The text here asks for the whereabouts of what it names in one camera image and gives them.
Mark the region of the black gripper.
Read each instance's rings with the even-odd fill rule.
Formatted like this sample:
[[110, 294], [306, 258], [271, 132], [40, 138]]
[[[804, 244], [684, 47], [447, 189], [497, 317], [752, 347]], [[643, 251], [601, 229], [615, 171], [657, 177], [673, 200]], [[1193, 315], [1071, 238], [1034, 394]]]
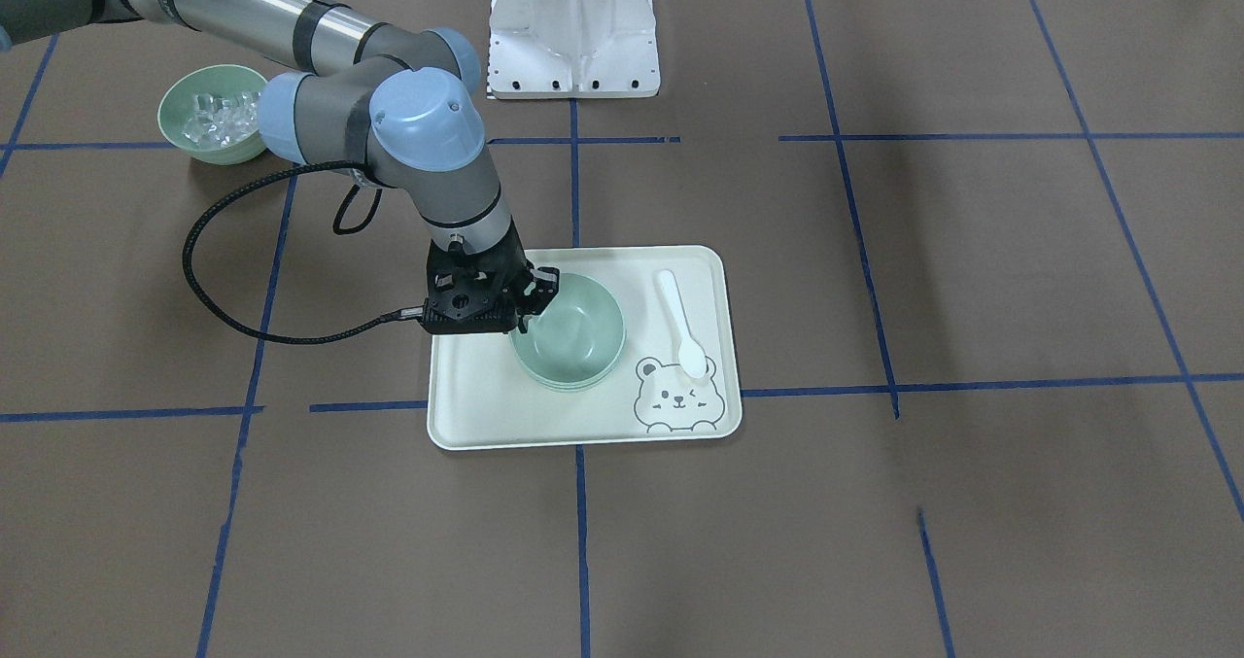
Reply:
[[450, 243], [448, 250], [430, 243], [428, 254], [428, 281], [430, 274], [442, 267], [479, 267], [481, 271], [498, 271], [513, 294], [515, 308], [515, 328], [520, 335], [527, 335], [535, 313], [545, 312], [560, 289], [560, 269], [551, 265], [534, 267], [527, 261], [516, 231], [509, 231], [501, 243], [474, 255], [464, 251], [462, 243]]

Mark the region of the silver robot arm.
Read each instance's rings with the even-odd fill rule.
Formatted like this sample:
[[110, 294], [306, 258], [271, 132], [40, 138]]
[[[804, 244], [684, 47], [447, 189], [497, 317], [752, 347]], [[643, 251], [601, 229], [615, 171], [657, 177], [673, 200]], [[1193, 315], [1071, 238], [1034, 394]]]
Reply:
[[239, 333], [296, 345], [226, 313], [192, 267], [200, 234], [231, 203], [302, 174], [407, 192], [430, 230], [427, 299], [364, 322], [414, 321], [430, 335], [510, 333], [559, 291], [556, 267], [525, 255], [471, 104], [481, 63], [452, 29], [409, 32], [328, 0], [2, 0], [2, 49], [91, 24], [146, 20], [209, 34], [286, 66], [262, 88], [262, 146], [289, 170], [228, 193], [192, 225], [182, 253], [200, 304]]

